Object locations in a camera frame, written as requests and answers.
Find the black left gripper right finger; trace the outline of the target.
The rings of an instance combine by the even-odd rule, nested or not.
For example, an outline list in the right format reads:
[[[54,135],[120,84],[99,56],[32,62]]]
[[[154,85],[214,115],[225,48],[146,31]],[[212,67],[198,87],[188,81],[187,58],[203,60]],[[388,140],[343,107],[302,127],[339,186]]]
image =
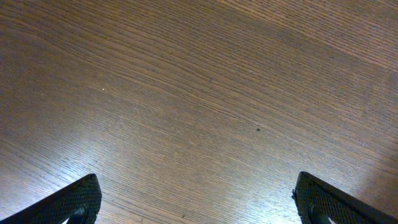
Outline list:
[[[303,224],[397,224],[397,218],[350,196],[308,172],[300,172],[292,190]]]

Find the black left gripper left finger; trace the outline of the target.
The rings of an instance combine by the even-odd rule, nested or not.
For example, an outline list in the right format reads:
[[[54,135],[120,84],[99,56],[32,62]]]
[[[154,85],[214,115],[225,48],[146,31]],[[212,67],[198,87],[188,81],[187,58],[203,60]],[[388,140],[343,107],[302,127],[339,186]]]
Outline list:
[[[94,224],[101,206],[96,174],[88,174],[39,202],[1,220],[1,223]]]

